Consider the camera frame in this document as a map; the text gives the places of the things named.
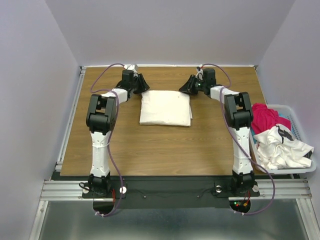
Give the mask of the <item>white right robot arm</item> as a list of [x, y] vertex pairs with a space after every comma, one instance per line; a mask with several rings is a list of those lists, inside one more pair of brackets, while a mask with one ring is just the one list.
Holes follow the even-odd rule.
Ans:
[[242, 195], [255, 185], [249, 141], [253, 121], [250, 96], [247, 92], [233, 91], [217, 84], [214, 68], [200, 65], [195, 77], [195, 89], [220, 102], [223, 120], [233, 144], [230, 189], [233, 194]]

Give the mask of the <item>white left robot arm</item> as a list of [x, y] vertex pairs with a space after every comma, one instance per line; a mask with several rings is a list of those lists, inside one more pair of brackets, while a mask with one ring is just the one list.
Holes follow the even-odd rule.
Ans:
[[151, 90], [143, 75], [134, 65], [124, 66], [120, 82], [111, 91], [99, 94], [92, 92], [86, 125], [92, 143], [92, 164], [87, 184], [81, 184], [85, 194], [93, 193], [106, 197], [115, 191], [110, 180], [110, 141], [114, 131], [119, 105], [132, 95], [141, 95], [139, 123], [190, 127], [192, 110], [190, 96], [180, 91]]

